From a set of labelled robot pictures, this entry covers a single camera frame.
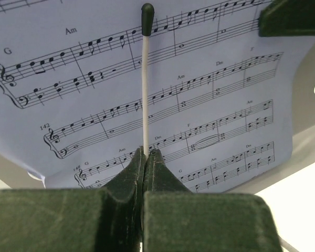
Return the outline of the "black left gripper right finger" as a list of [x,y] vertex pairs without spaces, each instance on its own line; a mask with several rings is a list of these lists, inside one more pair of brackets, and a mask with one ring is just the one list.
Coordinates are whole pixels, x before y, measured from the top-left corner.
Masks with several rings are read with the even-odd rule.
[[252,194],[193,193],[159,150],[145,166],[144,251],[281,251],[271,211]]

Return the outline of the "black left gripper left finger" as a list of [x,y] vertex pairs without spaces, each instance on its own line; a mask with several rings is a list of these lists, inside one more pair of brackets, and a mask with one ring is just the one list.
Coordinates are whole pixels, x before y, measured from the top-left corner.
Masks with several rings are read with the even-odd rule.
[[0,190],[0,251],[139,251],[145,156],[101,188]]

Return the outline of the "lilac sheet music page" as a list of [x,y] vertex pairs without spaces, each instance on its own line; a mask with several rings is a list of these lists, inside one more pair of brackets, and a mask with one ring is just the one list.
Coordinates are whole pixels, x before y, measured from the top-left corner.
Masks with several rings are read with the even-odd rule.
[[[270,1],[152,1],[149,148],[194,192],[292,153],[292,81],[315,37],[260,37]],[[0,1],[0,155],[96,188],[143,144],[143,1]]]

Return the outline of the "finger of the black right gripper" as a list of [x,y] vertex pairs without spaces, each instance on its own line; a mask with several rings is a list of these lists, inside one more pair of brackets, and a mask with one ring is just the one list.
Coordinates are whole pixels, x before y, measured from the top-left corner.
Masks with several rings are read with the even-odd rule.
[[315,36],[315,0],[273,1],[260,12],[260,37]]

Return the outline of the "lilac perforated music stand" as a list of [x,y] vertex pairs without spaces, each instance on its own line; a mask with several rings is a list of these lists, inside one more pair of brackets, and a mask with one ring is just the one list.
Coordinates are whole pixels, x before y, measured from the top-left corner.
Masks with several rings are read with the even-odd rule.
[[[142,108],[142,136],[143,136],[143,144],[141,146],[139,146],[138,148],[142,148],[142,150],[143,150],[143,153],[144,153],[144,156],[145,156],[145,164],[144,164],[144,172],[143,172],[142,199],[141,199],[141,203],[139,205],[139,207],[140,207],[140,249],[139,249],[139,251],[144,251],[143,250],[143,209],[142,209],[142,207],[143,207],[143,194],[144,194],[145,166],[146,166],[146,163],[147,163],[147,160],[148,160],[148,157],[149,157],[150,153],[153,150],[159,150],[159,149],[150,150],[150,148],[149,148],[149,123],[148,123],[148,120],[147,120],[147,115],[148,115],[148,111],[149,111],[149,106],[148,106],[148,54],[149,54],[149,45],[150,45],[150,40],[149,39],[150,39],[150,36],[152,34],[152,26],[153,26],[153,22],[154,22],[154,15],[155,15],[155,9],[154,9],[154,6],[152,5],[152,1],[143,1],[143,5],[141,7],[141,34],[142,34],[141,91],[142,91],[142,105],[143,105],[143,108]],[[290,36],[290,37],[315,37],[315,36]],[[41,178],[39,178],[39,177],[37,177],[37,178],[40,179],[42,181],[42,183],[43,183],[43,188],[40,189],[40,190],[43,190],[43,189],[67,189],[67,188],[86,189],[86,188],[80,188],[80,187],[47,188],[44,185],[43,180]],[[223,191],[223,192],[194,192],[192,190],[190,190],[190,191],[193,192],[193,193],[222,193],[222,194],[228,194],[228,190]]]

